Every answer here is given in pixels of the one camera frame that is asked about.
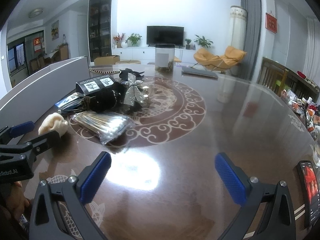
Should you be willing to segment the person's left hand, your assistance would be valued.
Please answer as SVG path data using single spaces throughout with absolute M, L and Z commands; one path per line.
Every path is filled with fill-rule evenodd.
M 21 181 L 1 184 L 1 215 L 6 220 L 19 221 L 31 202 L 24 196 Z

